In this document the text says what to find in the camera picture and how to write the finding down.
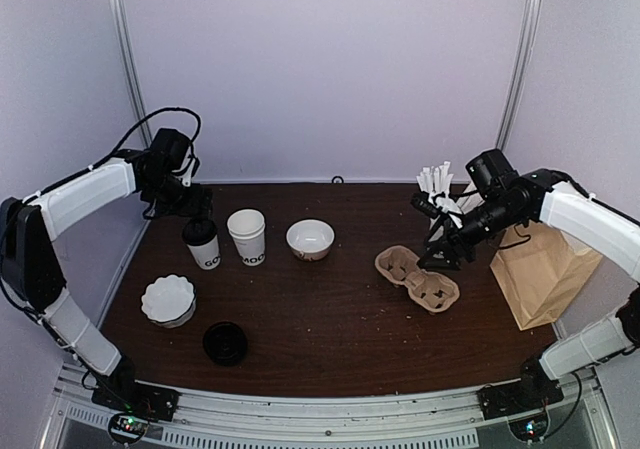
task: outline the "bowl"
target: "bowl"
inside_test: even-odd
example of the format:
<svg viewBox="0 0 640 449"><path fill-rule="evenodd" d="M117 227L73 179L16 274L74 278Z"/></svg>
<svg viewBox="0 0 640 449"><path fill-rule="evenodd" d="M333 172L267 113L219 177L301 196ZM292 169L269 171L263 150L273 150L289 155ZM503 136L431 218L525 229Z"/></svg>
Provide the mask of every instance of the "bowl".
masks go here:
<svg viewBox="0 0 640 449"><path fill-rule="evenodd" d="M142 312L166 329L179 327L191 319L196 310L196 291L186 277L171 274L149 284L142 300Z"/></svg>
<svg viewBox="0 0 640 449"><path fill-rule="evenodd" d="M326 257L335 239L329 224L316 219L296 222L287 231L287 244L293 254L303 261L319 261Z"/></svg>

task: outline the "robotic arm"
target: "robotic arm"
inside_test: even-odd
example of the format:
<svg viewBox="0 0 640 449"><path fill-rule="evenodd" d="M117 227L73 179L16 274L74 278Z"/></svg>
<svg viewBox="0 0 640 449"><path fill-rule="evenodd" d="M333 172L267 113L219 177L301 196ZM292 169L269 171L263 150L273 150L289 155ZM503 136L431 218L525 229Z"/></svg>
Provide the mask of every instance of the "robotic arm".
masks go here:
<svg viewBox="0 0 640 449"><path fill-rule="evenodd" d="M581 240L640 281L640 223L597 201L568 174L548 169L519 175L499 150L482 153L467 171L484 202L462 215L462 227L441 213L423 194L412 204L429 217L439 216L425 239L423 269L459 269L475 259L474 246L514 224L547 224ZM438 227L443 235L429 241ZM640 289L629 301L580 333L558 341L526 361L521 380L480 391L486 419L536 409L562 400L557 380L585 366L640 347Z"/></svg>
<svg viewBox="0 0 640 449"><path fill-rule="evenodd" d="M135 382L131 360L72 299L52 241L92 212L136 192L149 203L147 218L210 217L211 191L191 184L197 168L193 140L175 129L160 129L146 150L117 150L44 193L22 201L9 198L0 206L1 275L26 303L23 312L42 324L94 375L99 386L94 402L146 419L171 420L177 392Z"/></svg>

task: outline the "black cup lid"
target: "black cup lid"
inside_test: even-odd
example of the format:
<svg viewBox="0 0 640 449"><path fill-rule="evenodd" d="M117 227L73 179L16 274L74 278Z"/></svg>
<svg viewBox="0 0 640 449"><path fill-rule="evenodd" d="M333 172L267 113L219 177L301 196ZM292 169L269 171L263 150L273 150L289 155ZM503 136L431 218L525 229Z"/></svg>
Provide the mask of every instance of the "black cup lid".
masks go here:
<svg viewBox="0 0 640 449"><path fill-rule="evenodd" d="M182 230L182 240L189 246L204 246L218 234L218 228L210 219L192 219Z"/></svg>
<svg viewBox="0 0 640 449"><path fill-rule="evenodd" d="M216 364L235 366L244 359L249 343L239 326L233 322L218 322L204 333L202 346Z"/></svg>

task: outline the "wooden table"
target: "wooden table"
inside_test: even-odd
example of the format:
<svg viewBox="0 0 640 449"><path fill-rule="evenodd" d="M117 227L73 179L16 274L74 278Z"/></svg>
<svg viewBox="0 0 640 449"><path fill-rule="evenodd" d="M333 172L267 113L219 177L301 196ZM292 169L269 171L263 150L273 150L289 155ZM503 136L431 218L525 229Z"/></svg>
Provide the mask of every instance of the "wooden table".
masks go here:
<svg viewBox="0 0 640 449"><path fill-rule="evenodd" d="M154 221L135 254L103 326L143 380L263 396L407 394L497 382L555 340L550 326L521 332L491 270L493 250L448 275L460 286L451 309L429 315L374 268L375 256L402 244L421 252L428 220L409 204L413 185L287 184L214 186L221 265L199 269L180 234L186 221ZM235 210L267 221L267 257L240 261L226 231ZM291 254L288 227L304 218L336 232L329 256L305 263ZM157 277L186 276L197 288L194 317L177 329L149 323L140 296ZM249 339L241 365L220 367L202 349L206 329L239 324Z"/></svg>

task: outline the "brown paper bag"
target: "brown paper bag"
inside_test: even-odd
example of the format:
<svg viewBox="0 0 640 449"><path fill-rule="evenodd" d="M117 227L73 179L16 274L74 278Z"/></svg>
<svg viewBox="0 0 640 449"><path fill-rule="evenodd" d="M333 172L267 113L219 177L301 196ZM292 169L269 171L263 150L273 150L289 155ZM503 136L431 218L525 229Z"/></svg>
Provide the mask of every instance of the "brown paper bag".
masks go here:
<svg viewBox="0 0 640 449"><path fill-rule="evenodd" d="M596 269L602 255L544 224L518 228L525 244L499 250L491 270L520 330L555 322ZM522 240L513 227L501 246Z"/></svg>

